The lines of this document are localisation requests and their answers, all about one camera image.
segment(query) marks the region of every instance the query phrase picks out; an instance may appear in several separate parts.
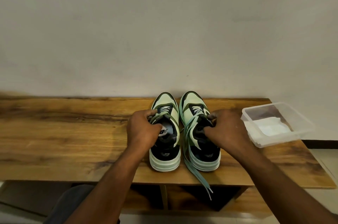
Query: sneaker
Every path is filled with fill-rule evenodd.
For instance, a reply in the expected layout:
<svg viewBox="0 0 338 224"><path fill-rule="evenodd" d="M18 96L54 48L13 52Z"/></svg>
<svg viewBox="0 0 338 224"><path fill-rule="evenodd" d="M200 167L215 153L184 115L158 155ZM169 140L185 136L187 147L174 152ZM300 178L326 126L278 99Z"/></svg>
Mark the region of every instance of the sneaker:
<svg viewBox="0 0 338 224"><path fill-rule="evenodd" d="M180 118L184 125L184 162L208 193L211 191L210 186L196 169L205 172L214 171L219 167L221 160L220 148L204 134L204 127L213 127L211 120L208 119L209 114L205 102L196 92L190 91L182 96Z"/></svg>
<svg viewBox="0 0 338 224"><path fill-rule="evenodd" d="M175 99L163 92L154 101L151 109L157 113L150 119L151 124L162 124L155 145L149 150L150 165L159 172L175 170L180 165L181 150L178 145L179 112Z"/></svg>

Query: new balance logo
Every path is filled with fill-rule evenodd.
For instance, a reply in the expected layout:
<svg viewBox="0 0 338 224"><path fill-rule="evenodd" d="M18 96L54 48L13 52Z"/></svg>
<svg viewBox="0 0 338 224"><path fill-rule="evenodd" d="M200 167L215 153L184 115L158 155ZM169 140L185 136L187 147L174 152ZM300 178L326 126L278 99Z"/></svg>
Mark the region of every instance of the new balance logo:
<svg viewBox="0 0 338 224"><path fill-rule="evenodd" d="M168 129L161 130L160 134L165 134L167 133Z"/></svg>

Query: wooden tabletop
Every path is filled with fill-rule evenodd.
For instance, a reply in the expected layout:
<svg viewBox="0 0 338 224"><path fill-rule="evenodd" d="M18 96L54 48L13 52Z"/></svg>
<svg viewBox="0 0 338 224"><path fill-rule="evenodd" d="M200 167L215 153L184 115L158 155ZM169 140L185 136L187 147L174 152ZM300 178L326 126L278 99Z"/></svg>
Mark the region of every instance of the wooden tabletop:
<svg viewBox="0 0 338 224"><path fill-rule="evenodd" d="M0 180L98 181L126 147L126 125L154 98L0 98ZM269 99L205 99L211 111L241 113ZM262 149L304 188L335 188L333 180L302 141ZM209 184L253 185L249 175L225 151ZM172 172L153 170L146 155L134 183L199 184L181 161Z"/></svg>

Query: hand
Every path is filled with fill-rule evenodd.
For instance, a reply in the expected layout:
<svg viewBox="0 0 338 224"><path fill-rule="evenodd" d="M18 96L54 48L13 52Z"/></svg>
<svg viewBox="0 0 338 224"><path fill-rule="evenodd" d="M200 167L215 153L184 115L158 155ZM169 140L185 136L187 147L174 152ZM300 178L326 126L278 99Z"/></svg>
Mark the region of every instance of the hand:
<svg viewBox="0 0 338 224"><path fill-rule="evenodd" d="M136 111L127 124L127 148L141 152L143 156L155 144L161 124L150 124L147 117L157 113L157 110Z"/></svg>
<svg viewBox="0 0 338 224"><path fill-rule="evenodd" d="M204 127L205 135L230 155L235 157L254 148L243 121L236 113L221 109L212 112L208 118L217 118L217 123L214 128Z"/></svg>

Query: left hand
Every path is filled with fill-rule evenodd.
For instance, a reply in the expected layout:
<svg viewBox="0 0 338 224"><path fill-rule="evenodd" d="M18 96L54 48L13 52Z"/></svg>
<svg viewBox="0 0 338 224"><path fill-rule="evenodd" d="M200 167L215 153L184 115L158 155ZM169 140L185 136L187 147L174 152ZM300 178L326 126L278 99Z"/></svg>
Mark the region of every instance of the left hand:
<svg viewBox="0 0 338 224"><path fill-rule="evenodd" d="M136 150L143 155L155 144L162 124L150 124L147 117L157 113L157 110L136 111L127 124L127 148Z"/></svg>

